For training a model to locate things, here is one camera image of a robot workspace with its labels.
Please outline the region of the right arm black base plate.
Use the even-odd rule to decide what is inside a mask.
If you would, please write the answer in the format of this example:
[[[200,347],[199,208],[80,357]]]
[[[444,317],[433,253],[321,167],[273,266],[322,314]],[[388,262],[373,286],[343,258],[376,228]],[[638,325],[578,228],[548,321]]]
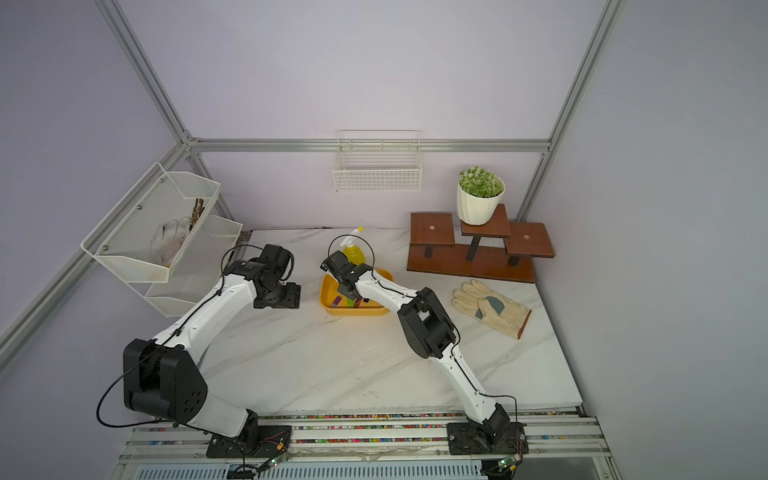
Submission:
[[[446,433],[451,455],[529,453],[527,434],[524,425],[519,422],[509,422],[506,429],[495,437],[470,422],[449,423],[446,425]]]

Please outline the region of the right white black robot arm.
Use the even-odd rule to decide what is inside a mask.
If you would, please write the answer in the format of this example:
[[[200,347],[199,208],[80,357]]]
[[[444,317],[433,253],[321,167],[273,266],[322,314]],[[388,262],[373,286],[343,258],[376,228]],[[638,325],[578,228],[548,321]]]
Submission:
[[[335,243],[329,243],[320,268],[336,280],[337,291],[352,300],[376,302],[397,315],[410,348],[442,369],[481,448],[490,450],[509,439],[513,420],[465,361],[459,348],[461,333],[436,293],[428,287],[414,290],[385,279],[374,266],[353,263]]]

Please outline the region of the yellow plastic storage box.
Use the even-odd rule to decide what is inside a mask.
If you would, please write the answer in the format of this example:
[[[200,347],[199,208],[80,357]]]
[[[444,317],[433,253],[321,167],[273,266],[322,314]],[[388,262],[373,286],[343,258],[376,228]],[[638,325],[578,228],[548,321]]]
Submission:
[[[354,307],[349,308],[347,306],[347,297],[337,292],[338,283],[330,275],[326,274],[323,278],[321,290],[319,293],[320,305],[329,313],[335,316],[382,316],[389,312],[389,310],[372,300],[353,300]],[[332,303],[337,296],[342,297],[341,303],[332,308]]]

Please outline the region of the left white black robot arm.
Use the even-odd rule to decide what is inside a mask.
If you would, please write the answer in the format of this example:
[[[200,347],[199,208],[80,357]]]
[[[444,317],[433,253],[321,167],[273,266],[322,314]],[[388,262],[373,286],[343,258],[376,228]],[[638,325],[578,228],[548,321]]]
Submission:
[[[213,340],[242,310],[296,309],[301,287],[289,280],[295,266],[287,249],[267,244],[251,259],[234,259],[207,296],[149,340],[123,351],[125,406],[152,417],[231,440],[254,451],[262,442],[258,415],[212,393],[200,365]]]

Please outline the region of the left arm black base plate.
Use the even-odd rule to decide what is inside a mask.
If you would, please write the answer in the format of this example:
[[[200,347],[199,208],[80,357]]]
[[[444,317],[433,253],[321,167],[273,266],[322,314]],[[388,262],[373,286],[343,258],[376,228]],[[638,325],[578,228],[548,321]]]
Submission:
[[[271,458],[284,453],[291,442],[289,425],[257,425],[246,427],[235,438],[213,434],[206,451],[207,458],[243,459]]]

